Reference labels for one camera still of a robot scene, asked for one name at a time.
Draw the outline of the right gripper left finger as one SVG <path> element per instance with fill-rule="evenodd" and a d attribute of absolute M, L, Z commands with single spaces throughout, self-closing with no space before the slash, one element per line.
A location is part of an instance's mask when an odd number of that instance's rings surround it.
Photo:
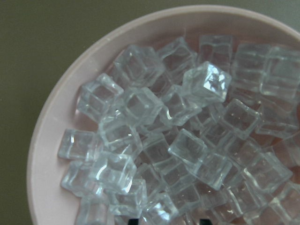
<path fill-rule="evenodd" d="M 139 219 L 138 218 L 131 218 L 128 220 L 128 225 L 139 225 Z"/>

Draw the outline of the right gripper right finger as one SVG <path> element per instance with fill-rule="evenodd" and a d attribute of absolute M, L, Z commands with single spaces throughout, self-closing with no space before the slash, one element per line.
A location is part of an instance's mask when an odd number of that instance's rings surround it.
<path fill-rule="evenodd" d="M 199 225 L 211 225 L 211 220 L 207 218 L 201 218 L 199 220 Z"/>

